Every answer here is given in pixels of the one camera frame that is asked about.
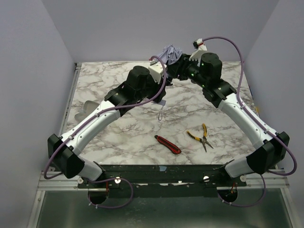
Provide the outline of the lavender folding umbrella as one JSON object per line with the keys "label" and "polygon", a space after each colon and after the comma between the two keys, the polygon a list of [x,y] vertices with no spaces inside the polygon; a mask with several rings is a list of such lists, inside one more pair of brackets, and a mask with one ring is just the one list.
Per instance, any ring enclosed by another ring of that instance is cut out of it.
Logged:
{"label": "lavender folding umbrella", "polygon": [[[167,45],[163,48],[162,52],[157,56],[165,63],[167,66],[176,63],[182,55],[182,50],[178,47],[175,47],[173,44]],[[161,100],[159,102],[161,109],[158,114],[158,121],[160,122],[163,119],[162,112],[163,108],[166,105],[166,100]]]}

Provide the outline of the pink zippered umbrella case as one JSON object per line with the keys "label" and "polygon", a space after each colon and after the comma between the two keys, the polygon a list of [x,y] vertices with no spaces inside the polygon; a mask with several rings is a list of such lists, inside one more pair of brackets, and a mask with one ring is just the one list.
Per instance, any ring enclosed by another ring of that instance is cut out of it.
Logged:
{"label": "pink zippered umbrella case", "polygon": [[97,107],[99,103],[87,100],[84,103],[83,108],[74,116],[74,119],[77,123],[80,123],[85,118],[87,118]]}

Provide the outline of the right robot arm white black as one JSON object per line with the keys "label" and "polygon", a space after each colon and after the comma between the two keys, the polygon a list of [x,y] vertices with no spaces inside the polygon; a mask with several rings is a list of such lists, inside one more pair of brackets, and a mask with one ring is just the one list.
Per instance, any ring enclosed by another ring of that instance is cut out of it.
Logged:
{"label": "right robot arm white black", "polygon": [[232,119],[251,141],[255,151],[246,157],[235,159],[221,168],[222,175],[235,178],[244,174],[264,174],[278,164],[284,157],[289,143],[285,132],[278,133],[266,123],[255,123],[258,116],[246,109],[242,101],[237,100],[235,88],[221,79],[222,62],[217,54],[205,53],[200,61],[191,61],[183,54],[179,60],[167,67],[172,78],[191,80],[202,87],[204,97],[216,108]]}

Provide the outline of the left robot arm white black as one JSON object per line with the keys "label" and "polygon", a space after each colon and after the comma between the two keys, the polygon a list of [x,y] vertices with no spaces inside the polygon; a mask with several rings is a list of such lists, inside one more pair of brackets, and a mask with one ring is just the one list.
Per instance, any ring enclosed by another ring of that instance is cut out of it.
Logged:
{"label": "left robot arm white black", "polygon": [[159,102],[165,95],[166,65],[154,64],[145,68],[135,66],[127,80],[105,96],[100,105],[83,121],[67,133],[51,135],[47,140],[50,161],[66,178],[80,175],[95,181],[102,175],[102,168],[79,155],[86,145],[107,125],[116,121],[132,108],[148,101]]}

